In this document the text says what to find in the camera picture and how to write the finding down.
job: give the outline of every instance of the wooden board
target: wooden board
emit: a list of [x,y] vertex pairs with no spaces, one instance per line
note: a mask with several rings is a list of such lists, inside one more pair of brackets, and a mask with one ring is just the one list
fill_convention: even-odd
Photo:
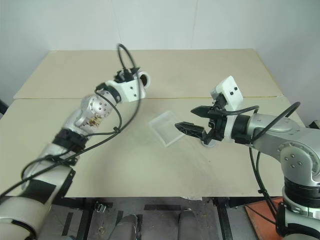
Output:
[[[148,98],[207,98],[230,75],[245,97],[283,95],[253,49],[134,50],[132,55],[152,78]],[[112,50],[51,51],[15,98],[82,98],[120,69]]]
[[[80,99],[17,99],[0,120],[0,192],[17,182],[21,169],[37,158],[60,130]],[[206,148],[184,136],[164,147],[148,122],[165,111],[181,121],[205,126],[208,119],[190,110],[212,99],[144,99],[133,123],[110,142],[83,154],[67,197],[259,196],[248,147],[217,142]],[[129,119],[135,102],[118,106]],[[260,105],[260,112],[278,115],[289,106],[284,96],[249,97],[243,106]],[[302,124],[296,114],[292,118]],[[113,112],[99,128],[109,132],[117,124]],[[103,139],[95,136],[87,146]],[[280,163],[262,154],[260,172],[271,196],[284,184]]]
[[[283,201],[282,197],[273,199],[273,202],[275,203],[276,206],[278,206],[278,204],[282,201]],[[248,206],[250,206],[253,210],[257,211],[261,215],[265,216],[266,218],[270,219],[271,221],[274,221],[274,222],[276,221],[266,201],[251,203],[251,204],[248,204]],[[249,216],[249,219],[252,223],[252,226],[259,240],[283,239],[281,236],[277,234],[276,226],[274,224],[263,219],[261,216],[259,216],[254,211],[249,209],[247,206],[245,206],[245,210]]]

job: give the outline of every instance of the white end effector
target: white end effector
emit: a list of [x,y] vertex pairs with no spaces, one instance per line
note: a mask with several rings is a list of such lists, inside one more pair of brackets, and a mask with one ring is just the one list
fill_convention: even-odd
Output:
[[[217,101],[219,96],[223,95],[225,99],[225,106],[221,106],[221,108],[225,108],[226,111],[235,111],[238,110],[244,97],[236,84],[235,79],[232,76],[228,76],[222,82],[220,82],[212,91],[211,96],[213,100]],[[224,141],[234,142],[231,137],[232,129],[235,123],[237,116],[236,115],[228,115],[227,121],[224,129]]]
[[146,97],[145,89],[149,87],[151,82],[149,74],[145,71],[123,68],[117,72],[114,80],[106,81],[105,85],[109,89],[117,91],[118,94],[115,94],[117,103],[133,102],[139,99],[137,78],[140,84],[140,98],[144,99]]

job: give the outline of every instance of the white wall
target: white wall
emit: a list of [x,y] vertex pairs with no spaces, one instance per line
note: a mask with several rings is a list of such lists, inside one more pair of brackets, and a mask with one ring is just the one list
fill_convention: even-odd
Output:
[[0,0],[0,98],[48,50],[254,48],[299,114],[320,119],[318,0]]

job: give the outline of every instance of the black cable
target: black cable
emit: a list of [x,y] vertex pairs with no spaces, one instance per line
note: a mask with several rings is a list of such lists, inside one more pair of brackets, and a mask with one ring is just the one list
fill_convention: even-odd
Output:
[[[291,106],[289,106],[286,110],[284,110],[281,114],[279,114],[272,122],[270,122],[261,132],[259,132],[256,136],[254,136],[252,138],[252,140],[250,141],[250,145],[254,141],[256,141],[257,139],[259,139],[263,134],[265,134],[270,128],[272,128],[283,117],[288,118],[299,106],[300,106],[300,102],[298,102],[298,101],[295,102],[294,104],[292,104]],[[252,169],[254,172],[254,176],[255,176],[255,179],[260,187],[260,191],[263,194],[265,201],[268,204],[268,207],[270,208],[272,215],[274,216],[274,218],[276,218],[276,212],[278,211],[277,207],[276,207],[275,203],[272,201],[269,193],[267,192],[267,189],[265,188],[265,185],[261,179],[260,172],[259,172],[259,162],[260,162],[260,154],[261,153],[259,151],[257,154],[256,164],[255,164],[254,157],[252,154],[252,149],[250,147],[249,147],[249,154],[250,154],[250,160],[251,160],[251,165],[252,165]]]
[[267,198],[268,198],[268,201],[271,203],[274,211],[277,212],[278,209],[277,209],[274,201],[272,201],[272,199],[271,199],[271,197],[270,197],[270,195],[269,195],[269,193],[268,193],[268,191],[267,191],[267,189],[266,189],[266,187],[265,187],[265,185],[264,185],[264,183],[263,183],[263,181],[262,181],[262,179],[261,179],[261,176],[260,176],[260,172],[259,172],[260,155],[261,155],[261,152],[258,151],[258,154],[257,154],[257,156],[256,156],[256,161],[255,161],[256,174],[257,174],[258,180],[259,180],[259,182],[260,182],[260,184],[261,184],[261,188],[262,188],[261,190],[262,190],[262,191],[265,191],[266,196],[267,196]]
[[246,206],[248,209],[250,209],[252,212],[256,213],[257,215],[259,215],[261,218],[267,220],[268,222],[276,225],[275,221],[272,221],[271,219],[267,218],[266,216],[263,216],[261,213],[257,212],[256,210],[254,210],[252,207],[250,207],[249,205],[245,204],[244,206]]
[[35,164],[35,163],[38,163],[38,162],[41,162],[43,160],[49,160],[49,159],[54,159],[54,158],[59,158],[59,157],[62,157],[63,155],[66,155],[67,153],[69,153],[70,150],[64,152],[64,153],[60,153],[60,154],[57,154],[57,155],[47,155],[47,156],[44,156],[44,157],[40,157],[36,160],[33,160],[31,162],[29,162],[21,171],[21,179],[24,178],[24,175],[25,175],[25,171],[27,170],[28,167],[30,167],[32,164]]
[[226,111],[226,110],[219,109],[219,108],[217,108],[217,107],[215,108],[215,110],[216,110],[218,113],[221,113],[221,114],[223,114],[223,115],[232,116],[232,115],[244,114],[244,113],[250,112],[250,111],[252,111],[252,110],[254,110],[254,113],[257,113],[258,110],[259,110],[259,106],[258,106],[258,105],[250,106],[250,107],[246,107],[246,108],[243,108],[243,109],[240,109],[240,110],[236,110],[236,111]]
[[[123,68],[126,68],[125,64],[124,64],[124,61],[122,59],[122,55],[121,55],[121,49],[123,49],[125,51],[125,53],[127,54],[127,56],[129,57],[130,61],[131,61],[131,64],[132,64],[132,67],[134,69],[134,71],[137,71],[138,68],[136,66],[136,63],[135,63],[135,60],[134,58],[132,57],[131,53],[129,52],[129,50],[121,43],[119,43],[117,45],[117,54],[118,54],[118,57],[119,57],[119,60],[120,60],[120,63],[122,65]],[[136,74],[136,81],[137,81],[137,89],[138,89],[138,102],[137,102],[137,105],[136,105],[136,108],[135,108],[135,111],[134,113],[132,114],[131,118],[128,120],[128,122],[126,124],[123,125],[123,127],[118,127],[118,130],[121,132],[122,130],[124,130],[132,121],[133,119],[136,117],[139,109],[140,109],[140,106],[141,106],[141,85],[140,85],[140,81],[139,81],[139,78],[138,78],[138,73],[135,72]],[[104,100],[106,100],[106,98],[104,96],[102,96],[101,94],[97,93],[100,97],[102,97]],[[106,132],[106,133],[92,133],[92,134],[88,134],[86,135],[86,137],[89,137],[89,136],[95,136],[95,135],[111,135],[111,134],[114,134],[116,133],[117,131],[114,131],[114,132]]]
[[103,100],[107,101],[111,107],[115,110],[116,114],[118,115],[118,118],[119,118],[119,125],[118,127],[114,127],[114,131],[112,132],[97,132],[97,133],[90,133],[90,134],[87,134],[85,135],[84,137],[87,138],[87,137],[90,137],[90,136],[98,136],[98,135],[112,135],[112,134],[115,134],[121,127],[122,127],[122,116],[119,112],[119,110],[117,109],[117,107],[109,100],[107,99],[105,96],[103,96],[102,94],[100,94],[99,92],[97,92],[97,90],[94,91],[95,94],[97,94],[100,98],[102,98]]
[[277,122],[279,122],[283,117],[289,117],[298,107],[300,106],[300,102],[297,101],[284,110],[281,114],[279,114],[272,122],[270,122],[261,132],[259,132],[256,136],[254,136],[251,142],[254,142],[258,138],[260,138],[263,134],[265,134],[270,128],[272,128]]
[[[136,69],[137,69],[137,68],[136,68],[136,64],[135,64],[135,62],[134,62],[131,54],[130,54],[129,51],[127,50],[127,48],[126,48],[125,46],[123,46],[122,44],[118,44],[117,50],[118,50],[118,55],[119,55],[119,58],[120,58],[120,61],[121,61],[122,66],[123,66],[123,61],[122,61],[122,57],[121,57],[121,54],[120,54],[120,49],[123,49],[123,50],[128,54],[128,57],[130,58],[130,61],[131,61],[132,65],[133,65],[133,68],[136,70]],[[116,130],[115,133],[114,133],[113,135],[109,136],[108,138],[106,138],[106,139],[104,139],[104,140],[102,140],[102,141],[100,141],[100,142],[98,142],[98,143],[96,143],[96,144],[94,144],[94,145],[92,145],[92,146],[90,146],[90,147],[88,147],[88,148],[86,148],[86,149],[78,152],[78,153],[73,154],[72,156],[69,156],[69,157],[61,160],[60,162],[57,162],[57,163],[55,163],[55,164],[53,164],[53,165],[51,165],[51,166],[49,166],[49,167],[47,167],[47,168],[44,168],[44,169],[42,169],[41,171],[38,171],[38,172],[30,175],[29,177],[26,177],[26,178],[24,178],[23,180],[17,182],[16,184],[14,184],[13,186],[11,186],[11,187],[8,188],[6,191],[4,191],[3,193],[0,194],[0,200],[1,200],[5,195],[7,195],[8,193],[10,193],[12,190],[14,190],[15,188],[17,188],[18,186],[24,184],[25,182],[27,182],[27,181],[29,181],[29,180],[31,180],[31,179],[33,179],[33,178],[35,178],[35,177],[43,174],[43,173],[46,173],[46,172],[50,171],[51,169],[53,169],[53,168],[55,168],[55,167],[57,167],[57,166],[59,166],[59,165],[63,165],[63,164],[66,163],[67,161],[69,161],[69,160],[71,160],[71,159],[74,159],[75,157],[77,157],[77,156],[79,156],[79,155],[81,155],[81,154],[84,154],[84,153],[86,153],[86,152],[88,152],[88,151],[90,151],[90,150],[92,150],[92,149],[94,149],[94,148],[96,148],[96,147],[98,147],[98,146],[100,146],[100,145],[108,142],[109,140],[113,139],[114,137],[116,137],[123,129],[125,129],[125,128],[133,121],[133,119],[136,117],[136,115],[137,115],[137,113],[138,113],[138,110],[139,110],[139,108],[140,108],[140,103],[141,103],[141,98],[140,98],[140,96],[141,96],[141,88],[140,88],[140,82],[139,82],[139,79],[138,79],[138,75],[136,75],[136,80],[137,80],[137,84],[138,84],[138,104],[137,104],[137,106],[136,106],[136,108],[135,108],[135,111],[134,111],[133,115],[131,116],[131,118],[128,120],[128,122],[127,122],[124,126],[121,127],[121,129]]]
[[124,45],[122,45],[120,43],[117,46],[117,52],[118,52],[118,56],[119,56],[120,62],[122,64],[122,67],[125,68],[125,65],[124,65],[124,62],[123,62],[123,59],[122,59],[122,56],[121,56],[121,49],[123,49],[125,51],[125,53],[127,54],[127,56],[129,57],[129,59],[131,61],[133,69],[136,71],[135,75],[136,75],[136,82],[137,82],[137,89],[138,89],[138,95],[137,95],[138,96],[138,103],[136,105],[136,108],[135,108],[135,111],[134,111],[133,115],[128,120],[128,122],[126,124],[124,124],[124,126],[120,129],[120,131],[125,129],[133,121],[133,119],[136,117],[136,115],[137,115],[137,113],[138,113],[138,111],[140,109],[140,105],[141,105],[141,85],[140,85],[140,81],[139,81],[139,78],[138,78],[138,72],[137,72],[138,68],[136,66],[136,63],[135,63],[133,57],[131,56],[130,52],[128,51],[128,49]]
[[255,179],[256,179],[256,181],[258,183],[258,186],[259,186],[259,188],[261,190],[261,193],[263,194],[263,196],[265,198],[265,201],[266,201],[266,203],[267,203],[267,205],[268,205],[268,207],[269,207],[274,219],[276,219],[275,209],[273,208],[272,204],[270,203],[271,198],[270,198],[267,190],[263,189],[263,187],[262,187],[262,185],[261,185],[261,183],[259,181],[259,178],[258,178],[258,175],[257,175],[257,170],[256,170],[256,167],[255,167],[254,156],[253,156],[253,153],[252,153],[252,149],[250,147],[249,147],[249,155],[250,155],[251,165],[252,165],[252,169],[253,169],[253,173],[254,173]]

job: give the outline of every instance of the cardboard sheet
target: cardboard sheet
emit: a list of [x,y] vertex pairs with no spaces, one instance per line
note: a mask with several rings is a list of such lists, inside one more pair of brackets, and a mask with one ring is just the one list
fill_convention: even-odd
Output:
[[[253,49],[133,50],[151,76],[148,98],[207,98],[232,75],[245,97],[283,95]],[[121,69],[116,51],[51,51],[16,99],[82,98]]]

